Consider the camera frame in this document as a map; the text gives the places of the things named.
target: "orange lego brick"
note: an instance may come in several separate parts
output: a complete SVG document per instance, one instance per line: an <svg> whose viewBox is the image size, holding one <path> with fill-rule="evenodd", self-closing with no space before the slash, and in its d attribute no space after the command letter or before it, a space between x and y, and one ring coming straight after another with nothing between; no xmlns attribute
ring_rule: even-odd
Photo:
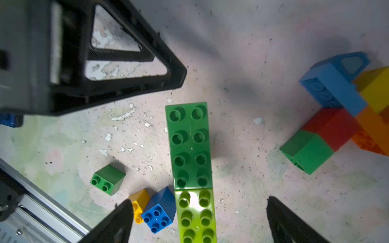
<svg viewBox="0 0 389 243"><path fill-rule="evenodd" d="M147 194L146 189L142 189L129 196L128 199L132 202L135 223L141 224L143 222L141 214L149 202L150 196Z"/></svg>
<svg viewBox="0 0 389 243"><path fill-rule="evenodd" d="M360 149L377 154L387 155L363 129L360 129L351 139L358 145Z"/></svg>
<svg viewBox="0 0 389 243"><path fill-rule="evenodd" d="M369 134L372 140L388 155L389 125L383 122L382 117L377 115L370 106L367 106L355 119L366 133Z"/></svg>

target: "blue 2x2 brick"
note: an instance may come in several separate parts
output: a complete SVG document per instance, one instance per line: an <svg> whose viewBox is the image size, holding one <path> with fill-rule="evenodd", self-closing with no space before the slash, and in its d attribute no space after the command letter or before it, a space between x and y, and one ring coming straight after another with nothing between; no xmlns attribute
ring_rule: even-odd
<svg viewBox="0 0 389 243"><path fill-rule="evenodd" d="M175 198L168 187L150 198L142 218L154 234L170 225L176 212Z"/></svg>

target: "blue plastic part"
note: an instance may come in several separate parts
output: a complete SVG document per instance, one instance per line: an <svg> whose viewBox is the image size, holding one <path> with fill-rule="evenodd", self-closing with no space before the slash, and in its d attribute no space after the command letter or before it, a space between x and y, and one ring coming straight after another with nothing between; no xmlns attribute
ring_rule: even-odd
<svg viewBox="0 0 389 243"><path fill-rule="evenodd" d="M355 86L332 63L311 68L300 83L322 107L344 107L356 117L367 106Z"/></svg>
<svg viewBox="0 0 389 243"><path fill-rule="evenodd" d="M165 187L150 198L143 210L142 218L151 232L156 234L173 223L175 212L174 195L168 187Z"/></svg>
<svg viewBox="0 0 389 243"><path fill-rule="evenodd" d="M369 65L370 60L364 52L353 52L320 61L313 65L311 69L327 63L334 65L348 82L351 82Z"/></svg>

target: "stacked lego bricks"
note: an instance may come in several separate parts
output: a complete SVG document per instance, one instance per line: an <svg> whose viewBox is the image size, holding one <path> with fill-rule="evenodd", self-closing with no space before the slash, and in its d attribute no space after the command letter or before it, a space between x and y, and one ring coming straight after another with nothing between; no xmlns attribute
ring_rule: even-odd
<svg viewBox="0 0 389 243"><path fill-rule="evenodd" d="M280 150L312 174L350 138L364 150L389 155L389 69L361 72L365 53L316 63L300 83L323 107Z"/></svg>
<svg viewBox="0 0 389 243"><path fill-rule="evenodd" d="M216 243L207 103L166 106L180 241Z"/></svg>

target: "floor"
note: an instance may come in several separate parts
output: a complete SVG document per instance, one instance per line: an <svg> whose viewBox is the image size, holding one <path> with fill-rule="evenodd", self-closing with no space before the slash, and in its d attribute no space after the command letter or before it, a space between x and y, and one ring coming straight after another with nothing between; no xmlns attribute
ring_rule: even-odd
<svg viewBox="0 0 389 243"><path fill-rule="evenodd" d="M269 195L330 242L386 241L388 157L348 142L310 176L278 149L320 108L298 83L312 64L365 51L368 69L389 65L387 0L133 4L187 66L183 87L61 117L26 116L20 129L0 126L2 159L93 227L130 194L173 184L164 106L206 101L219 243L272 242ZM101 20L93 41L124 46L117 35ZM105 79L142 71L105 62L86 72ZM113 196L89 185L109 163L126 170ZM178 234L177 218L156 235L134 224L130 242L178 243Z"/></svg>

